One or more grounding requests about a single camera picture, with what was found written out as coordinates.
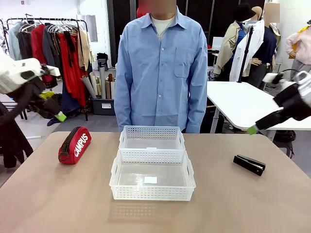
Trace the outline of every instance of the black zipper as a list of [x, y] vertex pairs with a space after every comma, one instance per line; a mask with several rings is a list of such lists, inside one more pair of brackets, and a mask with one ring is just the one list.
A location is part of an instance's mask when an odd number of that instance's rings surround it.
[[70, 142], [71, 140], [73, 139], [74, 135], [77, 133], [77, 131], [81, 128], [81, 126], [78, 126], [76, 128], [74, 128], [70, 134], [66, 137], [63, 145], [62, 145], [62, 149], [61, 149], [61, 152], [58, 156], [58, 159], [59, 161], [65, 161], [69, 158], [69, 146], [70, 146]]

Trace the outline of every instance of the red object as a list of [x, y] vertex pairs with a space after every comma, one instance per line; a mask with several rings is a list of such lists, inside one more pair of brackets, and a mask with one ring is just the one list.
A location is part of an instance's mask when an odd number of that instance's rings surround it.
[[78, 37], [71, 35], [74, 48], [69, 47], [64, 34], [58, 34], [62, 53], [62, 63], [66, 88], [73, 98], [76, 98], [81, 106], [86, 105], [85, 85], [81, 81], [85, 70], [80, 69], [78, 58]]
[[[41, 24], [31, 31], [31, 47], [33, 49], [33, 57], [38, 59], [41, 64], [47, 64], [47, 60], [43, 55], [43, 32], [45, 25]], [[42, 76], [44, 83], [51, 82], [51, 75]]]
[[137, 12], [136, 12], [137, 18], [143, 17], [143, 16], [145, 16], [146, 14], [147, 14], [147, 13], [140, 12], [140, 11], [139, 11], [139, 8], [137, 8]]
[[59, 162], [63, 164], [76, 164], [86, 151], [91, 140], [92, 137], [87, 128], [74, 128], [59, 149]]

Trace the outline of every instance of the white plastic basket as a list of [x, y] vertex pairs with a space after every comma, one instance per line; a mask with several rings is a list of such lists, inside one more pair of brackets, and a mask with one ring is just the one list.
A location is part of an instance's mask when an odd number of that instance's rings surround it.
[[185, 139], [179, 127], [125, 126], [119, 149], [185, 150]]
[[186, 151], [123, 149], [113, 161], [109, 185], [115, 200], [190, 201], [193, 175]]

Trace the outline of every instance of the white shirt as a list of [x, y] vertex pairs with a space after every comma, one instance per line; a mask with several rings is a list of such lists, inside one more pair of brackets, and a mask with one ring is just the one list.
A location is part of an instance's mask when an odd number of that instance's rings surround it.
[[[248, 36], [249, 36], [249, 33], [238, 44], [237, 49], [235, 51], [234, 59], [232, 63], [232, 69], [230, 72], [231, 82], [237, 82], [239, 80]], [[261, 20], [261, 21], [258, 21], [254, 25], [254, 31], [253, 31], [253, 35], [251, 38], [251, 42], [249, 44], [249, 51], [247, 54], [244, 71], [246, 70], [249, 62], [252, 60], [253, 56], [255, 55], [255, 53], [258, 51], [261, 44], [263, 43], [263, 36], [264, 36], [264, 20]]]
[[175, 16], [173, 18], [167, 19], [167, 20], [158, 20], [151, 16], [151, 20], [153, 24], [155, 25], [157, 34], [159, 36], [160, 41], [162, 41], [162, 38], [165, 34], [165, 30], [171, 26], [171, 24], [174, 22]]

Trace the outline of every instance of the black stapler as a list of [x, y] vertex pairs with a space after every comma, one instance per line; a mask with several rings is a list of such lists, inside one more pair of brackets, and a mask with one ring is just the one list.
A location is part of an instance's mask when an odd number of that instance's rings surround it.
[[262, 175], [266, 168], [266, 164], [239, 154], [234, 156], [233, 162], [259, 176]]

